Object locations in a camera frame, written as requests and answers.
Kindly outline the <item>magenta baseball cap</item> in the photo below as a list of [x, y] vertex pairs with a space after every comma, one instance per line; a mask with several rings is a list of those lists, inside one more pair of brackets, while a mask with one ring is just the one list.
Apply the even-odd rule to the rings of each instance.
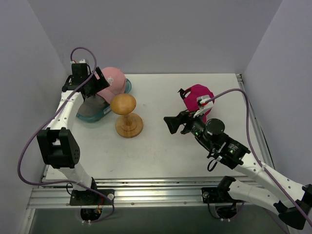
[[[183, 90], [182, 88], [178, 91], [180, 97], [182, 98], [186, 108], [188, 111], [196, 111], [197, 109], [197, 102], [196, 98], [200, 96], [209, 95], [210, 98], [214, 97], [214, 94], [209, 90], [208, 87], [203, 86], [201, 84], [193, 85], [186, 90]], [[208, 111], [205, 115], [202, 115], [202, 121], [204, 123], [207, 122], [207, 115], [210, 113]]]

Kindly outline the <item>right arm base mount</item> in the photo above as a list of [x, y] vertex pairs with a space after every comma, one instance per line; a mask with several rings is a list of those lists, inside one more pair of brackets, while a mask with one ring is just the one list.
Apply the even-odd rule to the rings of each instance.
[[203, 203], [206, 204], [243, 202], [242, 200], [232, 199], [229, 195], [222, 195], [217, 187], [203, 187], [201, 188], [201, 195]]

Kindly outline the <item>light pink baseball cap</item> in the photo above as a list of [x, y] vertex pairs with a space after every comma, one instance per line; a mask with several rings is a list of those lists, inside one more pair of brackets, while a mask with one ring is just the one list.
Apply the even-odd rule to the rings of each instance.
[[115, 67], [106, 67], [101, 71], [109, 83], [109, 87], [97, 92], [97, 94], [110, 104], [115, 96], [125, 93], [126, 76]]

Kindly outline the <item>teal plastic basin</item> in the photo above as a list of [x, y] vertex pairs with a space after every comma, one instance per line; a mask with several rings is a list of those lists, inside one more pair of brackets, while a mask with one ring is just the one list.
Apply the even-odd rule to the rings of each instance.
[[105, 108], [103, 111], [99, 112], [98, 114], [95, 114], [94, 116], [91, 116], [91, 117], [84, 117], [80, 114], [76, 114], [76, 117], [82, 121], [85, 121], [85, 122], [97, 122], [99, 121], [100, 119], [102, 119], [103, 117], [105, 117], [107, 114], [109, 114], [111, 112], [111, 107], [110, 105]]

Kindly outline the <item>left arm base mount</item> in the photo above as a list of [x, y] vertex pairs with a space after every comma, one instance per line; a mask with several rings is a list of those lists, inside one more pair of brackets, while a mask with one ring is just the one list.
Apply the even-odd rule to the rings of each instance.
[[103, 196], [91, 192], [90, 190], [78, 191], [72, 190], [68, 191], [70, 195], [70, 205], [71, 206], [91, 206], [91, 205], [112, 205], [115, 197], [115, 190], [113, 189], [99, 189], [99, 193], [105, 195]]

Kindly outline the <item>aluminium frame rail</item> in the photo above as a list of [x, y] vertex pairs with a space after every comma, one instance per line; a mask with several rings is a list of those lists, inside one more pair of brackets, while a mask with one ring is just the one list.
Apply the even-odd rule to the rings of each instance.
[[[221, 177], [181, 177], [155, 179], [96, 179], [100, 189], [115, 191], [116, 208], [193, 207], [204, 206], [201, 188], [215, 187]], [[34, 188], [28, 209], [71, 208], [65, 186], [51, 185]]]

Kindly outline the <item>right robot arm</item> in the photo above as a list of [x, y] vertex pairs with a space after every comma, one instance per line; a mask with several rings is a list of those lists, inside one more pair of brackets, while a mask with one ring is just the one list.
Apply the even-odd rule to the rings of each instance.
[[176, 117], [164, 117], [171, 134], [184, 125], [181, 134], [191, 133], [217, 163], [244, 174], [260, 187], [245, 185], [238, 179], [225, 176], [216, 195], [222, 201], [242, 200], [265, 208], [278, 215], [286, 225], [302, 230], [312, 209], [312, 186], [297, 183], [266, 163], [256, 159], [251, 151], [228, 136], [224, 123], [212, 118], [206, 123], [194, 113], [180, 112]]

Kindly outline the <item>wooden mushroom hat stand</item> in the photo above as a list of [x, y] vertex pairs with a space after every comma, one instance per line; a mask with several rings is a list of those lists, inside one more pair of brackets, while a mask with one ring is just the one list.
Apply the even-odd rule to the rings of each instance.
[[115, 123], [116, 132], [123, 138], [134, 138], [143, 130], [142, 118], [133, 113], [136, 105], [131, 94], [116, 95], [110, 103], [113, 113], [119, 115]]

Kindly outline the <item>grey bucket hat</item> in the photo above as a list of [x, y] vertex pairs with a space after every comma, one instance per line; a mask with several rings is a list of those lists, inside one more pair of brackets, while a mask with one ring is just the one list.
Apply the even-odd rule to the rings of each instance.
[[78, 114], [84, 117], [91, 117], [103, 111], [109, 106], [109, 103], [101, 96], [94, 95], [85, 99], [81, 104]]

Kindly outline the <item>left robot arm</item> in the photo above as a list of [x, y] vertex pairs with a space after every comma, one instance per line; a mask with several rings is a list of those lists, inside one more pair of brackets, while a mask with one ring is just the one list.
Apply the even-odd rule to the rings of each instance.
[[90, 96], [109, 87], [100, 68], [91, 72], [85, 59], [71, 62], [72, 73], [61, 90], [61, 99], [55, 117], [37, 133], [39, 149], [46, 165], [61, 172], [81, 192], [86, 204], [98, 200], [94, 179], [80, 164], [80, 148], [72, 133], [80, 106]]

